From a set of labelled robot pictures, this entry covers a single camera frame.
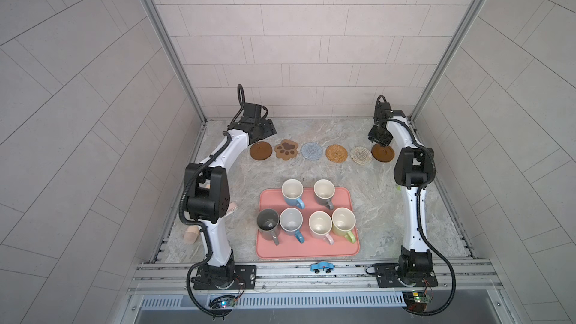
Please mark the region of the brown wooden round coaster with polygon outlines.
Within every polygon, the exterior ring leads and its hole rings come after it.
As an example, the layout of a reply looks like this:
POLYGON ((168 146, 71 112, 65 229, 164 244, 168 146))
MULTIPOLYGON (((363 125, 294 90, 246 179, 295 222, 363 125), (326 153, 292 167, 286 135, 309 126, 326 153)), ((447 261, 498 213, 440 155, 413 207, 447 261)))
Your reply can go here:
POLYGON ((371 148, 371 154, 374 159, 382 163, 389 163, 395 157, 394 149, 389 145, 376 143, 371 148))
POLYGON ((268 142, 259 141, 250 147, 250 156, 256 161, 264 161, 272 156, 273 149, 268 142))

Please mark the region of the multicolour knitted round coaster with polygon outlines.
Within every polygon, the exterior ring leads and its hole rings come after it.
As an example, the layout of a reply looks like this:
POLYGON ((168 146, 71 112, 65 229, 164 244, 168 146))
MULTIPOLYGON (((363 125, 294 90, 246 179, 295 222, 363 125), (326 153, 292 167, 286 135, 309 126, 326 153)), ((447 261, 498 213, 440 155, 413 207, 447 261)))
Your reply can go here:
POLYGON ((349 152, 351 160, 361 166, 367 165, 373 160, 371 150, 363 146, 356 146, 349 152))

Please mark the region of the woven rattan round coaster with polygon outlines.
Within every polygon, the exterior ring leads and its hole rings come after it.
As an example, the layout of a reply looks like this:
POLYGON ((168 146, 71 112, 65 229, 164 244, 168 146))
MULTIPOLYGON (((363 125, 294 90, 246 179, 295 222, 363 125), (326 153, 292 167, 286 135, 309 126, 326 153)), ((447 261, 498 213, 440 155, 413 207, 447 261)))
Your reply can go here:
POLYGON ((348 151, 342 145, 333 144, 325 150, 325 156, 331 162, 343 163, 348 158, 348 151))

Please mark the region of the blue knitted round coaster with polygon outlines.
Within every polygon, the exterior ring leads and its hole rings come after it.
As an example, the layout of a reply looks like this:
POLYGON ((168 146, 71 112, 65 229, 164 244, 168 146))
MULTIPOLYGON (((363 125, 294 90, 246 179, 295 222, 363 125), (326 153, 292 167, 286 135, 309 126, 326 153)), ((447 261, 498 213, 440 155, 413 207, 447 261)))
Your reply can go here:
POLYGON ((315 142, 307 142, 301 147, 302 156, 309 161, 317 161, 324 154, 323 147, 315 142))

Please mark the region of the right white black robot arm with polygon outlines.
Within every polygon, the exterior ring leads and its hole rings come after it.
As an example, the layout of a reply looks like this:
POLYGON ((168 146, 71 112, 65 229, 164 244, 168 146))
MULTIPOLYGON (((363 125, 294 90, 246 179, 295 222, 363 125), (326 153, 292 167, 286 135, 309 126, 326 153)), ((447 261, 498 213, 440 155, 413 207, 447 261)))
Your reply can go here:
POLYGON ((372 273, 382 287, 385 280, 391 286, 414 288, 422 285, 424 290, 407 295, 405 311, 419 317, 431 317, 444 312, 452 303, 456 292, 455 270, 449 260, 428 240, 425 225, 426 189, 436 177, 434 150, 424 146, 408 118, 401 110, 393 110, 384 95, 376 99, 374 124, 368 139, 376 144, 388 145, 397 141, 400 153, 394 166, 394 180, 400 186, 406 220, 403 244, 397 265, 374 265, 372 273), (433 266, 433 256, 439 257, 451 276, 451 290, 447 300, 436 309, 427 310, 431 302, 432 288, 438 285, 433 266))

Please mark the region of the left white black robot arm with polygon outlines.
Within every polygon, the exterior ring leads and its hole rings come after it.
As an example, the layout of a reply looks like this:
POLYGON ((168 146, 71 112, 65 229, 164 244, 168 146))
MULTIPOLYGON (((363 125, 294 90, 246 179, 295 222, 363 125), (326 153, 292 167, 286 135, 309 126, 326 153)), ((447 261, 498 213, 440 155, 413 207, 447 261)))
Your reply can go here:
POLYGON ((246 148, 274 134, 268 109, 243 103, 210 156, 186 167, 178 217, 185 225, 198 226, 203 235, 205 259, 199 264, 198 276, 204 285, 226 289, 235 281, 233 250, 224 220, 230 207, 227 170, 246 148))

